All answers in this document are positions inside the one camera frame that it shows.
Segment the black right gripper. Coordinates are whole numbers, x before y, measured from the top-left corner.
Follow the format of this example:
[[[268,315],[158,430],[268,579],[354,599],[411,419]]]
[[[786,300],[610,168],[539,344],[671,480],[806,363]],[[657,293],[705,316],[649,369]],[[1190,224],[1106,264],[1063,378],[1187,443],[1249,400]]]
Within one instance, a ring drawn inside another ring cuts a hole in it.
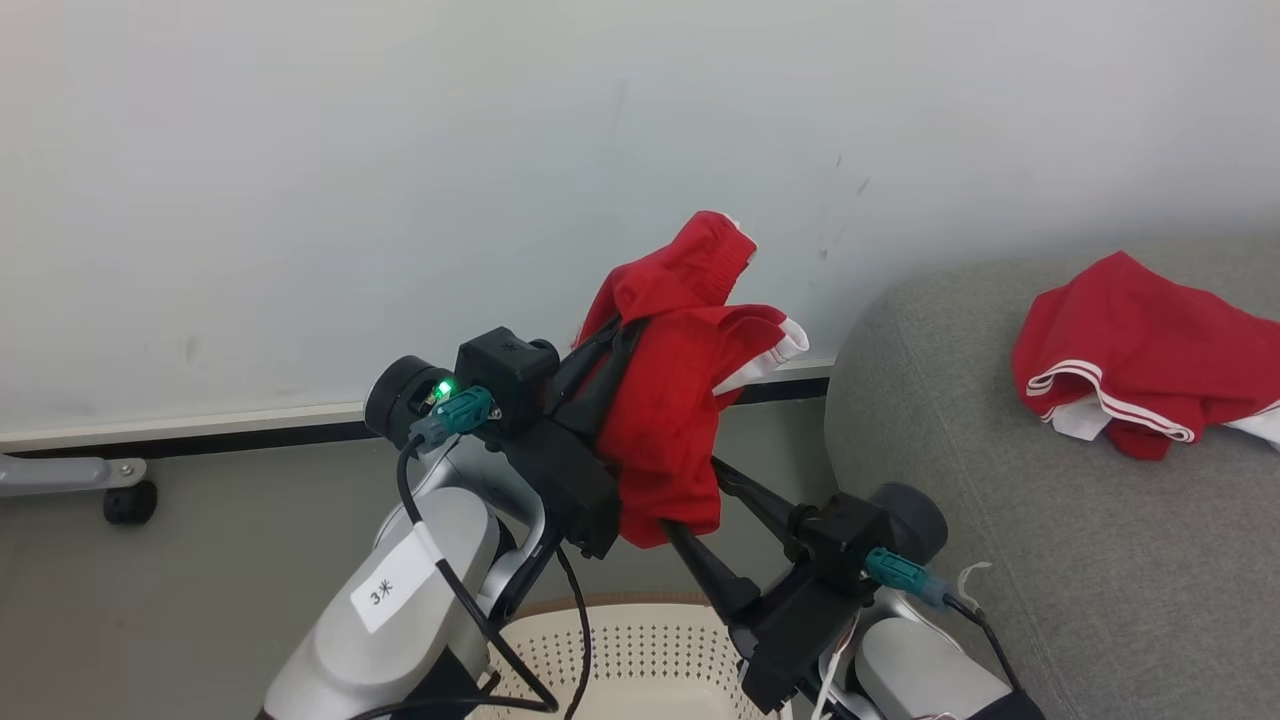
[[[801,547],[796,536],[804,519],[801,505],[719,457],[712,457],[710,465],[723,495],[744,505],[783,547]],[[731,570],[687,525],[662,520],[660,528],[716,614],[730,626],[746,662],[740,680],[744,694],[765,714],[781,708],[863,606],[863,570],[810,562],[794,568],[762,594],[755,582]]]

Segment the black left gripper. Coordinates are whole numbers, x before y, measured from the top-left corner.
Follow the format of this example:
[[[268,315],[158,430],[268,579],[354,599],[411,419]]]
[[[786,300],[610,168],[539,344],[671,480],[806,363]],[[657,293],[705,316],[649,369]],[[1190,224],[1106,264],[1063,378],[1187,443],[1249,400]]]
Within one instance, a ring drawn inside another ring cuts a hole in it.
[[[613,316],[561,361],[549,401],[573,402],[573,432],[540,419],[518,432],[498,433],[508,464],[563,537],[591,559],[604,559],[617,541],[621,500],[609,469],[581,438],[598,441],[645,329],[646,324],[623,324]]]

